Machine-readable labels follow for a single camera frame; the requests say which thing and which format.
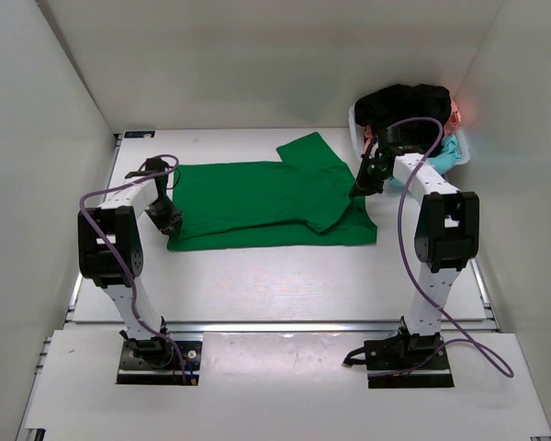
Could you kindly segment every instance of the white platform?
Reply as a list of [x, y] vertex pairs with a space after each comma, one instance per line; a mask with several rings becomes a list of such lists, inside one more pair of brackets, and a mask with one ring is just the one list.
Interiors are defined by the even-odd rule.
[[[182, 164], [279, 161], [276, 147], [315, 130], [162, 130], [151, 139], [125, 139], [111, 185], [145, 158], [172, 153]], [[356, 174], [348, 129], [317, 130]], [[169, 322], [398, 320], [414, 294], [399, 258], [399, 190], [367, 198], [378, 227], [375, 245], [293, 246], [176, 253], [142, 216], [142, 279], [152, 303]], [[405, 206], [405, 239], [415, 274], [412, 238], [418, 204]], [[478, 285], [468, 267], [453, 286], [447, 310], [458, 319], [485, 319]], [[115, 322], [112, 301], [85, 280], [73, 319]]]
[[200, 385], [115, 384], [116, 332], [56, 332], [27, 428], [44, 441], [144, 439], [529, 441], [551, 435], [512, 334], [477, 334], [515, 370], [449, 349], [455, 387], [369, 390], [341, 367], [360, 334], [205, 334]]

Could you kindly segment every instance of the black cloth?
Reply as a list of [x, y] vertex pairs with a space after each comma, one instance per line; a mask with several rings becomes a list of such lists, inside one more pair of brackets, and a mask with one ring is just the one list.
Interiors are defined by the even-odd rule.
[[[413, 117], [431, 117], [445, 125], [450, 116], [449, 90], [440, 85], [391, 85], [355, 103], [355, 122], [362, 127], [371, 126], [374, 133]], [[431, 148], [437, 134], [438, 128], [431, 121], [410, 122], [400, 126], [402, 141], [418, 144], [425, 151]], [[440, 152], [441, 149], [435, 149], [431, 156]]]

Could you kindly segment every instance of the black mounting plate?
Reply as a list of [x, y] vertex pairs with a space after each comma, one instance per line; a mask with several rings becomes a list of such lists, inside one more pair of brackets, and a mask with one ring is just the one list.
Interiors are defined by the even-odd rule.
[[[175, 364], [170, 361], [165, 367], [153, 367], [145, 360], [133, 356], [129, 345], [122, 345], [120, 360], [118, 362], [117, 384], [145, 384], [165, 386], [197, 386], [200, 381], [200, 363], [202, 361], [202, 342], [175, 340], [182, 357], [186, 362], [186, 384], [182, 381], [182, 373], [179, 361]], [[195, 351], [196, 356], [189, 358], [188, 353]], [[190, 375], [188, 362], [194, 371], [194, 384]]]
[[432, 352], [408, 353], [399, 356], [402, 348], [399, 337], [364, 342], [367, 387], [369, 389], [453, 388], [453, 376], [447, 352], [443, 349], [424, 366], [408, 375], [375, 377], [384, 371], [412, 368], [424, 361]]
[[125, 131], [124, 138], [154, 138], [155, 130], [131, 130]]

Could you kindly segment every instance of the green t-shirt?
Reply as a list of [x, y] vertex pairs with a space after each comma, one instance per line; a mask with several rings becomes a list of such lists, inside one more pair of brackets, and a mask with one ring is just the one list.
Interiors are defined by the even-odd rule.
[[277, 148], [281, 163], [180, 165], [174, 204], [184, 212], [167, 248], [193, 251], [374, 243], [377, 227], [354, 177], [319, 133]]

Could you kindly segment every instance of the cable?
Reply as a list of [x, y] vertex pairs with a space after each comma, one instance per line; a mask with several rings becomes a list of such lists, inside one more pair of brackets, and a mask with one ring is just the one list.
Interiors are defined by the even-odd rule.
[[172, 339], [172, 337], [170, 337], [169, 335], [161, 334], [160, 332], [153, 330], [147, 323], [145, 323], [141, 319], [141, 316], [139, 315], [139, 312], [137, 311], [137, 286], [135, 285], [135, 278], [130, 273], [129, 267], [127, 266], [124, 259], [122, 258], [122, 256], [118, 252], [116, 246], [114, 246], [114, 244], [112, 244], [112, 242], [110, 242], [108, 240], [106, 234], [100, 229], [100, 227], [98, 226], [98, 224], [96, 223], [94, 218], [92, 218], [92, 216], [90, 216], [90, 213], [88, 212], [87, 208], [85, 207], [85, 202], [89, 198], [93, 198], [95, 196], [103, 196], [103, 195], [107, 195], [108, 193], [113, 193], [115, 191], [124, 190], [126, 188], [133, 187], [137, 184], [141, 184], [145, 181], [155, 179], [156, 177], [168, 176], [171, 173], [173, 173], [177, 169], [177, 166], [180, 164], [179, 160], [175, 156], [173, 156], [172, 154], [159, 154], [159, 155], [154, 156], [154, 157], [155, 158], [170, 158], [170, 159], [173, 159], [175, 161], [175, 164], [174, 164], [173, 167], [168, 168], [164, 172], [154, 173], [152, 175], [147, 175], [147, 176], [144, 176], [142, 178], [131, 181], [127, 184], [123, 184], [122, 186], [107, 188], [107, 189], [104, 189], [104, 190], [97, 190], [97, 191], [92, 191], [90, 193], [86, 193], [85, 195], [83, 195], [80, 198], [80, 211], [82, 212], [82, 215], [85, 217], [85, 219], [90, 224], [90, 226], [94, 229], [96, 234], [100, 237], [100, 239], [102, 239], [104, 244], [107, 246], [108, 250], [110, 250], [110, 253], [112, 253], [112, 255], [114, 255], [115, 259], [117, 260], [118, 264], [120, 265], [120, 268], [122, 269], [123, 273], [125, 273], [125, 276], [127, 277], [127, 280], [129, 281], [129, 284], [130, 284], [130, 290], [132, 291], [132, 299], [131, 299], [131, 303], [130, 303], [130, 310], [132, 311], [132, 315], [135, 317], [137, 322], [145, 330], [147, 330], [151, 334], [155, 335], [156, 337], [162, 338], [169, 345], [172, 346], [175, 353], [177, 354], [177, 357], [180, 360], [180, 365], [181, 365], [181, 368], [182, 368], [182, 381], [184, 382], [184, 384], [186, 384], [186, 364], [184, 362], [184, 358], [182, 357], [182, 352], [180, 351], [180, 348], [178, 347], [177, 343]]
[[175, 358], [174, 347], [173, 346], [170, 346], [170, 347], [172, 348], [172, 354], [169, 356], [169, 360], [167, 360], [167, 362], [163, 366], [155, 366], [155, 365], [152, 365], [151, 363], [149, 363], [149, 366], [151, 366], [152, 368], [155, 368], [155, 369], [163, 369], [163, 368], [166, 368], [167, 366], [169, 366], [169, 364]]
[[439, 127], [439, 134], [437, 135], [437, 139], [434, 141], [433, 146], [422, 156], [421, 160], [416, 164], [414, 167], [414, 170], [412, 170], [412, 173], [406, 180], [406, 183], [404, 184], [404, 189], [402, 190], [402, 194], [400, 195], [400, 202], [398, 205], [398, 244], [400, 249], [400, 256], [402, 257], [402, 263], [404, 264], [404, 267], [406, 269], [406, 272], [408, 273], [408, 277], [410, 279], [410, 282], [412, 282], [412, 285], [416, 288], [417, 291], [422, 295], [422, 297], [428, 301], [434, 308], [436, 308], [440, 313], [443, 314], [443, 316], [454, 325], [454, 327], [459, 331], [465, 338], [456, 338], [453, 340], [449, 340], [448, 342], [444, 342], [442, 345], [439, 345], [434, 351], [434, 353], [430, 356], [428, 356], [424, 361], [419, 363], [418, 365], [414, 367], [410, 367], [408, 369], [402, 369], [402, 370], [395, 370], [392, 372], [380, 372], [380, 373], [371, 373], [369, 374], [369, 377], [395, 377], [402, 374], [410, 374], [412, 371], [421, 368], [422, 366], [426, 365], [429, 361], [431, 361], [439, 351], [444, 349], [446, 346], [454, 344], [454, 343], [467, 343], [470, 345], [473, 345], [481, 355], [483, 355], [492, 366], [494, 366], [504, 377], [507, 377], [509, 379], [514, 377], [514, 371], [510, 367], [510, 365], [502, 358], [498, 353], [496, 353], [493, 349], [490, 349], [486, 345], [483, 345], [482, 343], [476, 341], [465, 329], [461, 327], [461, 325], [455, 320], [453, 317], [451, 317], [450, 314], [447, 313], [443, 308], [441, 308], [436, 302], [433, 301], [429, 297], [429, 295], [424, 292], [424, 289], [419, 285], [418, 280], [412, 273], [412, 268], [410, 268], [410, 264], [408, 261], [408, 257], [406, 256], [406, 249], [404, 247], [404, 237], [402, 234], [402, 212], [404, 210], [404, 202], [406, 201], [406, 196], [408, 195], [408, 189], [410, 187], [410, 184], [412, 183], [412, 180], [418, 173], [418, 171], [421, 169], [421, 167], [424, 165], [426, 160], [429, 158], [431, 153], [434, 151], [434, 149], [437, 148], [439, 145], [441, 139], [443, 138], [443, 125], [440, 121], [434, 118], [427, 118], [427, 117], [417, 117], [417, 118], [408, 118], [403, 119], [402, 121], [398, 121], [392, 125], [390, 125], [388, 128], [401, 126], [402, 124], [406, 124], [408, 122], [413, 121], [430, 121], [434, 124], [436, 124]]
[[190, 368], [190, 383], [192, 384], [192, 386], [197, 386], [197, 381], [196, 381], [196, 377], [194, 377], [194, 369], [192, 368], [192, 363], [188, 361], [187, 365]]
[[175, 179], [175, 184], [173, 187], [169, 187], [168, 190], [173, 190], [177, 187], [177, 185], [180, 183], [180, 179], [182, 179], [182, 172], [181, 170], [177, 169], [175, 170], [177, 172], [177, 179]]
[[365, 354], [365, 348], [360, 347], [359, 349], [355, 349], [351, 351], [347, 356], [345, 357], [345, 360], [343, 360], [343, 366], [346, 368], [350, 368], [351, 366], [355, 365], [364, 365], [365, 360], [363, 358], [354, 358], [354, 356], [359, 356], [360, 354]]

